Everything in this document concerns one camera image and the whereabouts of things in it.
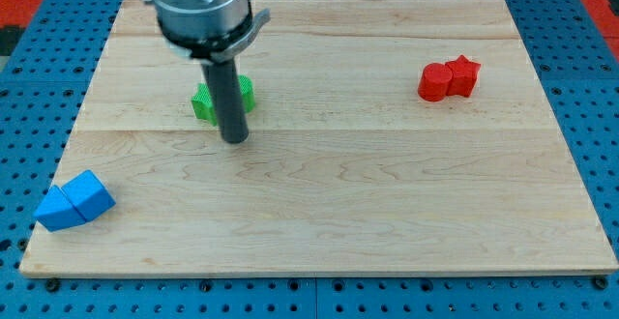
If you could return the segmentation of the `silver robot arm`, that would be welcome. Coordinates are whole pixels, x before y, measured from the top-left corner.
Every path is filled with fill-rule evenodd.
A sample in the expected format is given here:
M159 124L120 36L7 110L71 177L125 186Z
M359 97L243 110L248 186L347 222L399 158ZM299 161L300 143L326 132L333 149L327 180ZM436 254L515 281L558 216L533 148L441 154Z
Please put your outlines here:
M270 21L251 0L144 0L153 5L163 36L188 58L207 64L234 59Z

